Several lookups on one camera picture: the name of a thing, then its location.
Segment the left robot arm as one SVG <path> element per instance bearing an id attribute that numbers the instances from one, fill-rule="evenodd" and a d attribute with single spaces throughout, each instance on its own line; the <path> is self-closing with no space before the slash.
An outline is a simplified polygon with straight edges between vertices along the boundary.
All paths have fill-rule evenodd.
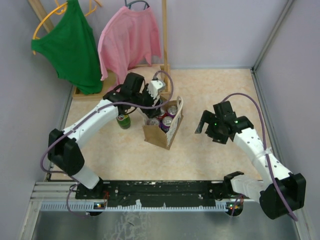
<path id="1" fill-rule="evenodd" d="M 160 92 L 166 84 L 158 77 L 145 83 L 142 75 L 128 73 L 124 83 L 107 92 L 102 100 L 84 117 L 64 130 L 54 129 L 49 134 L 48 159 L 65 174 L 86 187 L 86 192 L 97 199 L 103 195 L 100 177 L 85 165 L 81 148 L 103 126 L 131 107 L 141 109 L 148 117 L 160 110 Z"/>

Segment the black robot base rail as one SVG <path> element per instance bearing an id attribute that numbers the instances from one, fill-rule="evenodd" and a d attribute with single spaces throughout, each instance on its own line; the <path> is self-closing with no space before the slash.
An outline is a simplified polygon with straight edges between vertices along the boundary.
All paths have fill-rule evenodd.
<path id="1" fill-rule="evenodd" d="M 77 200 L 103 200 L 109 207 L 129 207 L 139 200 L 143 207 L 214 207 L 216 201 L 238 194 L 224 181 L 212 180 L 110 180 L 93 189 L 80 184 Z"/>

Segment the green Perrier glass bottle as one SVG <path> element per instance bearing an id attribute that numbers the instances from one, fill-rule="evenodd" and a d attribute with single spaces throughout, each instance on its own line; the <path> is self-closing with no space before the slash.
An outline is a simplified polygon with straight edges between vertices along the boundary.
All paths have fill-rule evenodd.
<path id="1" fill-rule="evenodd" d="M 124 130 L 130 128 L 131 126 L 131 119 L 128 114 L 120 114 L 116 117 L 116 120 L 119 126 Z"/>

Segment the red Coca-Cola can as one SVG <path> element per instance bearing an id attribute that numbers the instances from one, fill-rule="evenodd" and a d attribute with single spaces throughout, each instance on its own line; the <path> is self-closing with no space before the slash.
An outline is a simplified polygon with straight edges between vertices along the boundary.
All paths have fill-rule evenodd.
<path id="1" fill-rule="evenodd" d="M 160 108 L 160 114 L 156 117 L 159 121 L 162 121 L 163 118 L 167 116 L 166 111 L 164 110 L 163 107 Z"/>

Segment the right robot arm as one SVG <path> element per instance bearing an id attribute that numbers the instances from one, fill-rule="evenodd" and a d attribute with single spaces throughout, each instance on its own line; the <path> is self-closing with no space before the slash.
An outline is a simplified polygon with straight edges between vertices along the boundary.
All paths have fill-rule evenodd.
<path id="1" fill-rule="evenodd" d="M 196 134 L 203 131 L 213 142 L 231 140 L 248 156 L 262 180 L 255 180 L 240 171 L 224 177 L 223 192 L 229 198 L 243 195 L 260 204 L 268 218 L 274 220 L 292 214 L 305 205 L 306 179 L 294 174 L 264 146 L 254 125 L 246 116 L 237 116 L 229 101 L 213 105 L 214 112 L 204 110 Z"/>

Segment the burlap canvas tote bag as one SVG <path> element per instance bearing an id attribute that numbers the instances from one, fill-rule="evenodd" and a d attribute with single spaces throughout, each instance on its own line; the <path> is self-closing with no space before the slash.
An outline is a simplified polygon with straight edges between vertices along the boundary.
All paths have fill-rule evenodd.
<path id="1" fill-rule="evenodd" d="M 159 126 L 147 125 L 148 119 L 156 118 L 156 116 L 151 118 L 145 117 L 144 124 L 142 127 L 144 132 L 144 137 L 145 137 L 144 140 L 153 145 L 170 150 L 172 141 L 174 140 L 175 135 L 183 119 L 183 104 L 184 104 L 183 99 L 180 96 L 178 96 L 176 100 L 171 100 L 164 106 L 160 107 L 160 108 L 164 108 L 165 111 L 169 106 L 172 106 L 172 105 L 175 105 L 178 107 L 178 112 L 176 116 L 173 118 L 170 129 L 167 133 L 165 133 L 161 129 L 162 120 L 160 121 Z"/>

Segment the purple Fanta can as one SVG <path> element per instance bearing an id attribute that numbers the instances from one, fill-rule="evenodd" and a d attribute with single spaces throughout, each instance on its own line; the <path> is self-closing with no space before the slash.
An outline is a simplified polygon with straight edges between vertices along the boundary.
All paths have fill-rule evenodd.
<path id="1" fill-rule="evenodd" d="M 167 133 L 169 131 L 172 121 L 173 121 L 173 118 L 170 116 L 166 116 L 162 119 L 160 128 L 162 129 L 163 132 Z"/>
<path id="2" fill-rule="evenodd" d="M 176 105 L 171 105 L 166 109 L 167 116 L 174 118 L 178 113 L 178 107 Z"/>
<path id="3" fill-rule="evenodd" d="M 148 126 L 159 126 L 161 124 L 161 122 L 157 118 L 150 118 L 147 120 L 146 124 Z"/>

